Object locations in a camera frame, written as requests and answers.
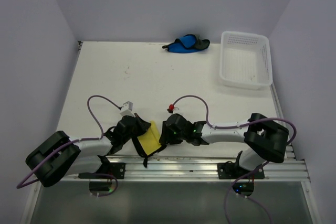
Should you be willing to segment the yellow towel black trim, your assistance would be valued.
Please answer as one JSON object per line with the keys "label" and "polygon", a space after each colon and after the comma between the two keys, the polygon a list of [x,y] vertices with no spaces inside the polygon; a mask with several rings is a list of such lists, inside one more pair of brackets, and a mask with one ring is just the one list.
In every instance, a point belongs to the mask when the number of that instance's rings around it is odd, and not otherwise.
{"label": "yellow towel black trim", "polygon": [[166,149],[166,145],[160,143],[160,133],[154,121],[150,121],[151,126],[141,136],[133,137],[132,143],[135,147],[137,154],[143,158],[143,166],[148,167],[148,159],[154,154],[159,153]]}

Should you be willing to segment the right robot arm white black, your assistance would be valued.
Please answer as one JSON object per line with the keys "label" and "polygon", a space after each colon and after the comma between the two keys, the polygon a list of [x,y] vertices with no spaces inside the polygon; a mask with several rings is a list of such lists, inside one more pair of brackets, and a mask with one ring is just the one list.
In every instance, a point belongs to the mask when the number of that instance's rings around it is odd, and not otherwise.
{"label": "right robot arm white black", "polygon": [[282,163],[289,130],[260,113],[236,125],[209,125],[206,121],[190,122],[180,114],[172,114],[163,121],[162,145],[175,145],[186,141],[194,146],[215,143],[245,143],[248,149],[238,154],[234,172],[246,178],[264,162]]}

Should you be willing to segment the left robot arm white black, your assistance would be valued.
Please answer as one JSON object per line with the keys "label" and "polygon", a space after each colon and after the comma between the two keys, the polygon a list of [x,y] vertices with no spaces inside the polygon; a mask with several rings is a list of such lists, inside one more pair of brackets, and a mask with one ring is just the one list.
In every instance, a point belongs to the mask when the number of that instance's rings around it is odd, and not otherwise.
{"label": "left robot arm white black", "polygon": [[57,131],[32,151],[25,162],[44,187],[72,174],[92,173],[104,178],[109,172],[106,157],[120,151],[130,139],[145,134],[150,126],[136,114],[123,116],[99,140],[72,140],[64,131]]}

